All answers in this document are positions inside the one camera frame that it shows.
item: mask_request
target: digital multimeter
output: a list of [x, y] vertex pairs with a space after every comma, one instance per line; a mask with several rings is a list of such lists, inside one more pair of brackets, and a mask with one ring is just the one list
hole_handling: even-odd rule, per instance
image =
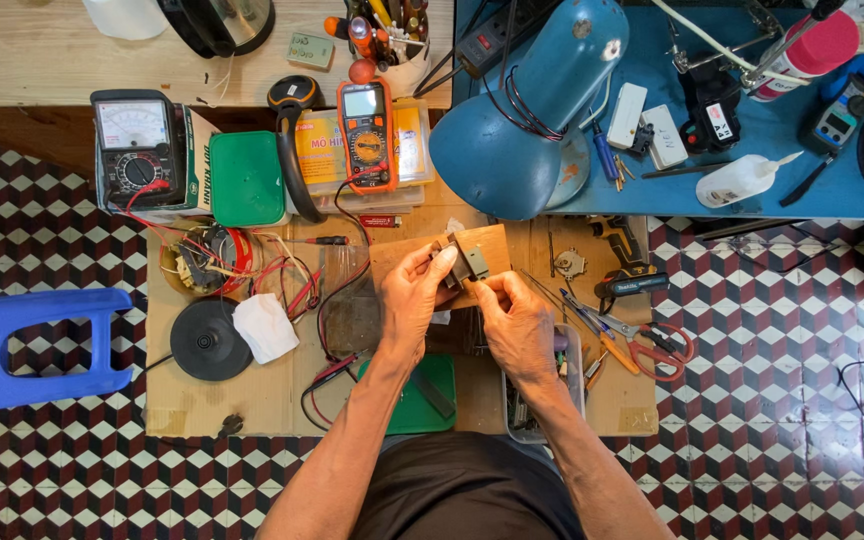
[[134, 209], [185, 202], [186, 125], [181, 111], [157, 90], [98, 90], [89, 99], [108, 202], [125, 209], [138, 190], [155, 180], [168, 186], [143, 193]]
[[389, 165], [387, 170], [355, 178], [349, 187], [359, 195], [394, 190], [399, 183], [399, 167], [390, 150], [394, 128], [389, 84], [381, 77], [364, 84], [342, 82], [337, 93], [345, 172], [352, 176], [382, 162]]
[[837, 153], [858, 129], [864, 117], [864, 79], [849, 73], [835, 99], [807, 122], [801, 142], [819, 154]]

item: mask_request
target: lamp shade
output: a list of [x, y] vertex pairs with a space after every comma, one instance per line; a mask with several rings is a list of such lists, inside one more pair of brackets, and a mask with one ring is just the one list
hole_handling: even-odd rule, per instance
[[[614, 0], [562, 2], [518, 66], [510, 66], [519, 103], [561, 131], [605, 81], [628, 39], [629, 23]], [[506, 93], [489, 87], [499, 107], [525, 124]], [[538, 215], [555, 189], [560, 145], [513, 124], [481, 94], [438, 121], [429, 154], [438, 175], [476, 210], [523, 220]]]

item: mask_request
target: checkered tile floor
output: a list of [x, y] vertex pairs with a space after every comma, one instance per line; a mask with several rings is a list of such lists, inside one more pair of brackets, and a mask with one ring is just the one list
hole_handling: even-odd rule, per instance
[[[92, 199], [83, 178], [0, 149], [0, 295], [125, 289], [113, 365], [143, 365], [145, 232]], [[840, 247], [783, 276], [752, 261], [787, 267], [821, 242], [782, 227], [703, 243], [688, 219], [649, 219], [674, 284], [654, 317], [697, 357], [656, 388], [658, 435], [605, 442], [680, 538], [864, 538], [864, 420], [835, 371], [864, 360], [864, 224], [801, 227]], [[88, 321], [25, 328], [11, 367], [87, 369], [89, 336]], [[0, 538], [249, 538], [318, 440], [147, 438], [135, 373], [112, 395], [0, 410]], [[846, 383], [864, 399], [864, 366]]]

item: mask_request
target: red scissors handle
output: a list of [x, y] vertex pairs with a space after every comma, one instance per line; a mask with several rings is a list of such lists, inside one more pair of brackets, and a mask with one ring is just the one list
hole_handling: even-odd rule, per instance
[[[641, 325], [638, 327], [638, 330], [640, 332], [648, 332], [655, 327], [664, 329], [667, 334], [678, 334], [679, 336], [681, 336], [682, 340], [685, 341], [685, 354], [682, 354], [678, 350], [670, 353], [662, 349], [651, 349], [632, 339], [629, 340], [629, 356], [631, 357], [631, 360], [635, 362], [635, 365], [638, 366], [638, 369], [642, 370], [642, 373], [644, 373], [646, 377], [655, 379], [656, 381], [660, 381], [663, 383], [675, 381], [676, 379], [681, 377], [683, 373], [685, 373], [686, 364], [692, 360], [692, 355], [695, 353], [695, 344], [692, 343], [692, 339], [681, 328], [670, 325], [668, 323], [652, 323], [652, 325]], [[645, 369], [645, 366], [642, 365], [642, 362], [639, 362], [640, 353], [652, 359], [656, 363], [668, 364], [674, 367], [675, 373], [663, 375]]]

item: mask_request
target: person's right hand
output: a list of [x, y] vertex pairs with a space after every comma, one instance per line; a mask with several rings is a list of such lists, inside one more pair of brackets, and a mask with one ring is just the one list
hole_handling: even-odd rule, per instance
[[552, 306], [511, 271], [474, 281], [473, 287], [488, 350], [515, 387], [524, 395], [558, 385]]

